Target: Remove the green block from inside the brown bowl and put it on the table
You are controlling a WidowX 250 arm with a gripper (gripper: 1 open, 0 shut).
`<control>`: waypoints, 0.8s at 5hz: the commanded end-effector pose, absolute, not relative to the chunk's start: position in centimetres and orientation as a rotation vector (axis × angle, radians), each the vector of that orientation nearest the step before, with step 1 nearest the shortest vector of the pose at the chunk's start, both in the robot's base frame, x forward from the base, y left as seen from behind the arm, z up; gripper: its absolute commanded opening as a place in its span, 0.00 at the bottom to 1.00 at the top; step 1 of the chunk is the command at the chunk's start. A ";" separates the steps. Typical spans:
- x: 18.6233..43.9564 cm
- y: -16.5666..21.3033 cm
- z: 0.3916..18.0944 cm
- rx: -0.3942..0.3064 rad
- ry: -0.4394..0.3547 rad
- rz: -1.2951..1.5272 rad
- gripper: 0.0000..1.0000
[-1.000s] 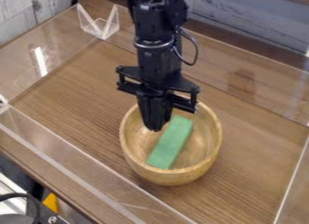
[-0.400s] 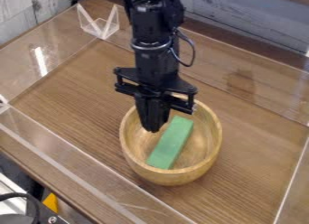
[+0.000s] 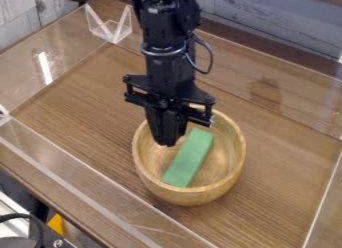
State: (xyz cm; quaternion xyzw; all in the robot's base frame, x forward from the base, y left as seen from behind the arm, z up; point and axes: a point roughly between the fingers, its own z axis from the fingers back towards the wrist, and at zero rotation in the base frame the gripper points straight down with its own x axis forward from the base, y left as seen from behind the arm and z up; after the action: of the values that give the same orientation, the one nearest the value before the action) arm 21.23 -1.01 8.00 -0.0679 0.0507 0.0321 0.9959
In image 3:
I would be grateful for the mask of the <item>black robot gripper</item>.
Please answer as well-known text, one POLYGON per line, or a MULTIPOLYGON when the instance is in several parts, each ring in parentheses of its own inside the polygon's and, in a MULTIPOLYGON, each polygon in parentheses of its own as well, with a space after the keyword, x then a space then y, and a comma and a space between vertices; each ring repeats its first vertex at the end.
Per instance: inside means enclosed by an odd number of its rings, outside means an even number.
POLYGON ((184 135, 188 122, 211 125, 215 99, 194 84, 198 69, 193 49, 156 51, 142 48, 141 53, 146 73, 122 77, 125 100, 144 108, 154 142, 173 146, 184 135))

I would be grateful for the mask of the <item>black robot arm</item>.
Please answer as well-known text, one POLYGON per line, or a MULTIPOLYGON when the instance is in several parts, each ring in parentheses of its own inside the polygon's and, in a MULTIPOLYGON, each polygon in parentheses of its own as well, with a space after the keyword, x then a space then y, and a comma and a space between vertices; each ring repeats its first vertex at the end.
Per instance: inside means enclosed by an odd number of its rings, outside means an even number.
POLYGON ((211 125, 215 98, 194 84, 194 46, 205 45, 196 0, 130 0, 141 28, 144 75, 125 75, 125 101, 141 106, 154 142, 172 146, 186 124, 211 125))

